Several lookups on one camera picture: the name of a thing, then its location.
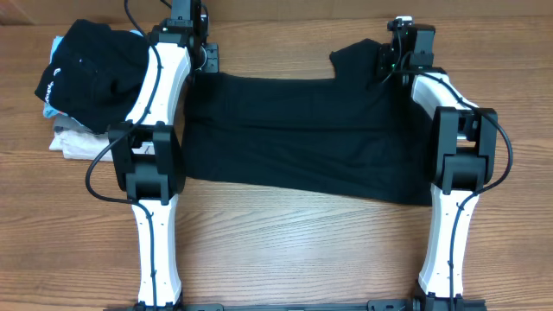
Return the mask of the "dark navy t-shirt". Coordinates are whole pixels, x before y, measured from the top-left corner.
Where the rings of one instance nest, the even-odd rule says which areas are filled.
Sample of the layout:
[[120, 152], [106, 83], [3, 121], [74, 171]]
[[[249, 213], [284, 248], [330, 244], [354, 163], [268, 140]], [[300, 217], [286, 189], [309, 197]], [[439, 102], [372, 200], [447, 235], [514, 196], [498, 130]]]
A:
[[381, 44], [332, 52], [331, 79], [200, 73], [187, 94], [187, 175], [427, 206], [431, 121], [376, 74]]

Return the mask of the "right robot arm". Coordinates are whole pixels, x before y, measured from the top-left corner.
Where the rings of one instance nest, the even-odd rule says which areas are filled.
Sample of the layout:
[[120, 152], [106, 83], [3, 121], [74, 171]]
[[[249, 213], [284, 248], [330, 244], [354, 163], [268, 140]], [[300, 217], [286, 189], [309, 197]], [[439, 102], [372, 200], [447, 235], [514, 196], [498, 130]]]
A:
[[493, 176], [497, 114], [465, 100], [448, 74], [434, 67], [435, 28], [409, 16], [388, 22], [391, 42], [379, 50], [377, 73], [396, 79], [431, 118], [429, 158], [432, 217], [429, 242], [413, 298], [400, 310], [483, 310], [463, 296], [470, 221]]

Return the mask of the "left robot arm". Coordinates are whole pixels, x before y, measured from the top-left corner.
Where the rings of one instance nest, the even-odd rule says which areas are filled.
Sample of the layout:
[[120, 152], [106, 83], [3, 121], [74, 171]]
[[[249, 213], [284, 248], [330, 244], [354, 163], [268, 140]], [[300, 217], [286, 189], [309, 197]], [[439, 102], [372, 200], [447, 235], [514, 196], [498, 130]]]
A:
[[175, 215], [186, 176], [175, 114], [195, 75], [218, 66], [208, 31], [203, 2], [173, 2], [170, 17], [145, 36], [148, 66], [137, 100], [108, 132], [118, 185], [137, 223], [141, 281], [135, 310], [184, 308]]

